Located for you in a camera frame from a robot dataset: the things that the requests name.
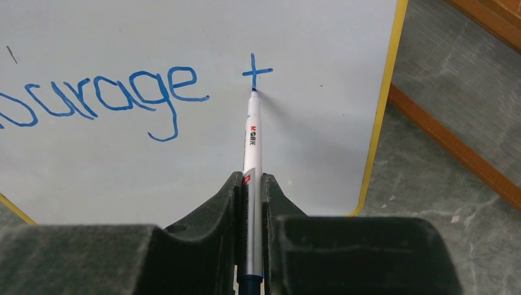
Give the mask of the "white blue marker pen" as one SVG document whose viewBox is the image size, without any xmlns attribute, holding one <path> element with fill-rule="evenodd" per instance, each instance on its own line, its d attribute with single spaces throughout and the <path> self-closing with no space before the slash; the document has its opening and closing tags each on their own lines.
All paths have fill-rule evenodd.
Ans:
<svg viewBox="0 0 521 295">
<path fill-rule="evenodd" d="M 262 258 L 262 123 L 261 101 L 255 88 L 248 100 L 243 161 L 245 201 L 244 260 L 238 265 L 238 293 L 260 294 L 263 281 Z"/>
</svg>

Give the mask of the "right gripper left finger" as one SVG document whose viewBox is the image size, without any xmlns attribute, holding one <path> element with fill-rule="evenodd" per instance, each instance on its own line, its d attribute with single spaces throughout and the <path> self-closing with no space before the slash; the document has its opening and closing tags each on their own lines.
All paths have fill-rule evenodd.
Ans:
<svg viewBox="0 0 521 295">
<path fill-rule="evenodd" d="M 2 294 L 232 294 L 242 174 L 166 228 L 20 226 L 1 235 Z"/>
</svg>

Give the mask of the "yellow framed whiteboard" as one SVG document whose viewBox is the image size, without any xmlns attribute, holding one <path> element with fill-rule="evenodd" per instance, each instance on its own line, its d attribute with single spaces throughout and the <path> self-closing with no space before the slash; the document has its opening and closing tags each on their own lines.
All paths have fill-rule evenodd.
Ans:
<svg viewBox="0 0 521 295">
<path fill-rule="evenodd" d="M 38 224 L 166 226 L 242 169 L 364 203 L 406 1 L 2 1 L 1 193 Z"/>
</svg>

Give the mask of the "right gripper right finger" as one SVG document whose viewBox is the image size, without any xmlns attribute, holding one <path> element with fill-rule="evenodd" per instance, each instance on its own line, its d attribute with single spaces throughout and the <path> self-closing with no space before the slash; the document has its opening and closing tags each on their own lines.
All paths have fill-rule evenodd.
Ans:
<svg viewBox="0 0 521 295">
<path fill-rule="evenodd" d="M 397 216 L 309 216 L 262 176 L 266 294 L 462 294 L 439 231 Z"/>
</svg>

